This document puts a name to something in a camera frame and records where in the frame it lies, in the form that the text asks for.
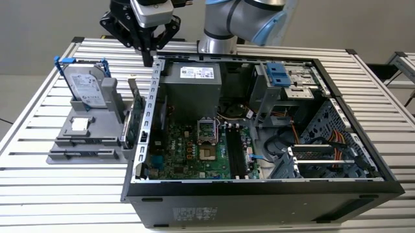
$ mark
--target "hard drive label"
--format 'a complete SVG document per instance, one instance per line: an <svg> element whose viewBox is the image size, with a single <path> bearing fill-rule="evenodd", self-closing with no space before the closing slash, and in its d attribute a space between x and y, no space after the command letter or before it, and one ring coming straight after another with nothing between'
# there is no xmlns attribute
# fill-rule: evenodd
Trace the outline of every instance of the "hard drive label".
<svg viewBox="0 0 415 233"><path fill-rule="evenodd" d="M80 100L89 107L105 107L104 97L95 76L73 73L71 78Z"/></svg>

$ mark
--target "metal rail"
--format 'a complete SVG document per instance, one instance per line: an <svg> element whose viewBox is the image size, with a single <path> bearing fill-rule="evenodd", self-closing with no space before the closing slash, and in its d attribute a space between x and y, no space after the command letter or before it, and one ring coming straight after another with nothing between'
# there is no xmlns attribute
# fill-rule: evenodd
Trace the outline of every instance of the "metal rail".
<svg viewBox="0 0 415 233"><path fill-rule="evenodd" d="M165 51L196 52L196 44L171 42ZM390 165L406 194L343 224L188 229L197 232L415 232L415 124L402 104L379 83L362 59L344 50L237 47L240 55L317 58L354 114ZM133 76L148 94L152 69L141 57L111 39L71 44L63 56L105 57L117 78L117 91L132 99ZM47 153L69 113L71 93L52 70L0 143L1 232L145 232L131 205L119 202L125 165L48 165Z"/></svg>

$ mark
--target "barcode sticker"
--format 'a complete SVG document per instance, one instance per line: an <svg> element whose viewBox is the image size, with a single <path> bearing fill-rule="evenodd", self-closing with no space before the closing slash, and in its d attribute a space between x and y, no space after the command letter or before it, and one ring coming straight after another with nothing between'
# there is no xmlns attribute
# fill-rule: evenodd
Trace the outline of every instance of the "barcode sticker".
<svg viewBox="0 0 415 233"><path fill-rule="evenodd" d="M213 79L213 68L211 67L181 67L180 78L183 79Z"/></svg>

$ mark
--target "green circuit board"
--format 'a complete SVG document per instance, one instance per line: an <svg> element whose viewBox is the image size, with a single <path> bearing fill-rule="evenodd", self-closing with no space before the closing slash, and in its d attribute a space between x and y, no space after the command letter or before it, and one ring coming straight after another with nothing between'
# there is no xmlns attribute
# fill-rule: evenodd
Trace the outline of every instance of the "green circuit board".
<svg viewBox="0 0 415 233"><path fill-rule="evenodd" d="M227 152L227 138L224 129L217 129L217 144L215 146L197 145L197 126L171 123L168 126L165 155L163 165L151 165L149 177L157 180L189 179L231 179L229 158ZM240 130L241 141L252 147L249 130ZM200 150L209 147L215 159L204 160ZM257 167L248 173L249 179L257 179Z"/></svg>

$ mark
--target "metal slats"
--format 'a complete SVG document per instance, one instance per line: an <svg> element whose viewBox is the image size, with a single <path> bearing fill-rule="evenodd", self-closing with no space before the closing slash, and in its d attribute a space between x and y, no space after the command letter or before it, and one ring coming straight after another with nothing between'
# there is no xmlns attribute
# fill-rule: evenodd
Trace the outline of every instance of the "metal slats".
<svg viewBox="0 0 415 233"><path fill-rule="evenodd" d="M139 78L140 93L147 95L151 69L141 58L116 40L85 39L72 54L81 59L107 58L117 91L132 98L127 79ZM168 51L196 52L195 43L175 42ZM403 182L407 194L367 211L345 223L291 226L289 232L386 233L415 231L415 156L414 128L390 98L344 50L239 46L240 55L319 58L344 99L351 105L383 159ZM119 202L125 165L48 165L47 152L71 110L71 92L57 75L35 102L20 129L0 156L0 225L8 232L153 232L143 227L129 204ZM192 232L285 232L281 226L217 227L188 229Z"/></svg>

